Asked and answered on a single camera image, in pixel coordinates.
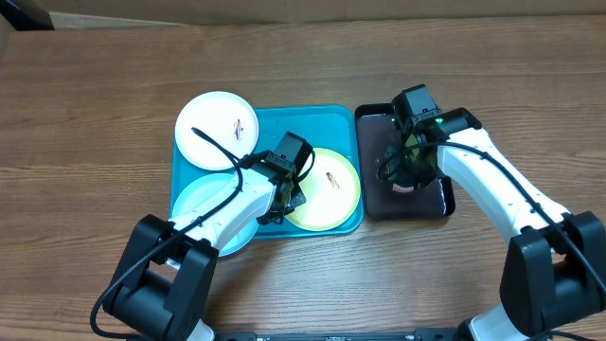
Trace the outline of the white plate with red stain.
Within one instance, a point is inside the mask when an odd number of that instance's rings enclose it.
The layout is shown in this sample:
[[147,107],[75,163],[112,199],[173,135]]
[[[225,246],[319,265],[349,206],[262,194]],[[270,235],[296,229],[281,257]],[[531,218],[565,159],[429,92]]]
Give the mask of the white plate with red stain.
[[207,171],[232,168],[228,158],[196,135],[193,128],[237,157],[251,153],[258,142],[255,110],[246,100],[229,92],[207,92],[188,102],[176,119],[174,137],[179,152],[193,166]]

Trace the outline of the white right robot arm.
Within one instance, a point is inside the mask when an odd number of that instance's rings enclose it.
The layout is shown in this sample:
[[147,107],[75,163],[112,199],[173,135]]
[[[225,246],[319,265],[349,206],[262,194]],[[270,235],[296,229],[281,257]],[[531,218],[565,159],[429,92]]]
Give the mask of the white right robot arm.
[[605,309],[605,226],[533,186],[464,108],[395,109],[402,146],[380,179],[418,189],[438,177],[475,200],[507,245],[499,304],[463,322],[455,340],[546,340]]

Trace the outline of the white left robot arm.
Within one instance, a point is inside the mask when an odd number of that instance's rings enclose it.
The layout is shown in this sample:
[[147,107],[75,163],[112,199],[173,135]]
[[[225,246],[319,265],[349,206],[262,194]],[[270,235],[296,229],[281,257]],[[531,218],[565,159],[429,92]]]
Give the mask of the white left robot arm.
[[98,312],[132,328],[124,340],[212,340],[203,321],[219,253],[248,224],[280,224],[302,204],[298,185],[312,150],[266,151],[234,158],[235,176],[190,211],[165,221],[153,215],[134,227]]

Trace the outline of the green and orange sponge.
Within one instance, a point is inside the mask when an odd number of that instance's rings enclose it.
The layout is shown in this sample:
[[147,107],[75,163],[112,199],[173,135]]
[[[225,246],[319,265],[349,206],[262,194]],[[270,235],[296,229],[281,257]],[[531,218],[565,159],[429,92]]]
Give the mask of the green and orange sponge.
[[414,191],[415,189],[415,186],[403,186],[396,183],[392,185],[392,190],[399,193],[409,193]]

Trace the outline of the yellow plate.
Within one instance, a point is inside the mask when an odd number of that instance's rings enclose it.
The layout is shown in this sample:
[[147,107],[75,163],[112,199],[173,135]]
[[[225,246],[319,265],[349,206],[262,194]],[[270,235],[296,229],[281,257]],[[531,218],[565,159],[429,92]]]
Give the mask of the yellow plate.
[[286,218],[299,228],[324,232],[338,227],[355,212],[361,198],[358,172],[343,155],[325,148],[314,148],[299,182],[306,202]]

